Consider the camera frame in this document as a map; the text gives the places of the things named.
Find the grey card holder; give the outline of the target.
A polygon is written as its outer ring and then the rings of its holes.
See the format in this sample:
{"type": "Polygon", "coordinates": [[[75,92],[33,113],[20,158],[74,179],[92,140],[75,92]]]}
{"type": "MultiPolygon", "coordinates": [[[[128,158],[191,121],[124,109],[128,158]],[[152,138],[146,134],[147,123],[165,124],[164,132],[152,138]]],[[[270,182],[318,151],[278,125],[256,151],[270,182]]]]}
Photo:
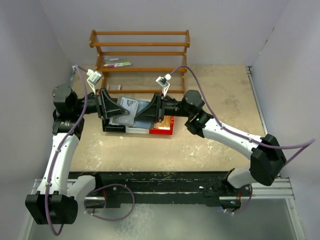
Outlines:
{"type": "MultiPolygon", "coordinates": [[[[120,124],[118,122],[118,119],[119,117],[114,117],[112,118],[112,122],[113,124],[118,124],[118,125],[123,125],[123,124],[120,124]]],[[[128,127],[133,127],[133,128],[142,128],[142,129],[152,129],[154,126],[153,123],[150,123],[150,122],[143,122],[143,121],[135,121],[134,120],[134,123],[132,126],[128,126],[128,127]]]]}

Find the white badge card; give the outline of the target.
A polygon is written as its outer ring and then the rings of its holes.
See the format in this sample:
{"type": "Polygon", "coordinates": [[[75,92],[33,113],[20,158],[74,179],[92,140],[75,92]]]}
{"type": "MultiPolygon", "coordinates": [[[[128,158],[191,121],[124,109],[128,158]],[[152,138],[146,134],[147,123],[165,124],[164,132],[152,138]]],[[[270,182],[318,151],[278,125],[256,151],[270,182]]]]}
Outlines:
{"type": "Polygon", "coordinates": [[[135,121],[135,116],[138,110],[139,102],[137,99],[120,95],[118,98],[119,104],[126,109],[129,114],[118,118],[118,123],[125,126],[132,126],[135,121]]]}

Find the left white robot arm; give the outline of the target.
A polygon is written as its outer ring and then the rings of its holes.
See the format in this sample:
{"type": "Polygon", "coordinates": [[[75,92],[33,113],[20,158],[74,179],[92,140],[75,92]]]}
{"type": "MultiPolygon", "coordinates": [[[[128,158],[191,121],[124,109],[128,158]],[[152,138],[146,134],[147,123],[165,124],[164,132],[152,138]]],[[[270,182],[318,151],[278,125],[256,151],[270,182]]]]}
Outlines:
{"type": "Polygon", "coordinates": [[[84,115],[97,113],[103,120],[128,114],[113,100],[105,88],[78,98],[67,85],[53,92],[52,149],[44,176],[34,194],[25,199],[25,206],[38,225],[71,225],[75,222],[80,202],[88,195],[98,196],[103,184],[94,176],[80,176],[68,186],[75,150],[84,128],[84,115]]]}

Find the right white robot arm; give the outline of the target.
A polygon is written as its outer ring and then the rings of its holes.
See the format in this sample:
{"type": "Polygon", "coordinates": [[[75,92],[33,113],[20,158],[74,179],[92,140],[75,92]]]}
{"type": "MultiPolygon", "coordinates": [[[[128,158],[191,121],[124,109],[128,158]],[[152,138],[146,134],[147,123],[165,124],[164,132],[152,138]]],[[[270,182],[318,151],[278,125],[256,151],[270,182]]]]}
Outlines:
{"type": "Polygon", "coordinates": [[[249,166],[233,168],[222,183],[222,190],[228,196],[252,183],[271,186],[287,162],[278,140],[271,134],[261,137],[223,124],[205,112],[204,104],[197,90],[187,91],[182,100],[156,93],[134,119],[155,124],[165,116],[186,117],[185,126],[191,134],[217,141],[245,156],[249,166]]]}

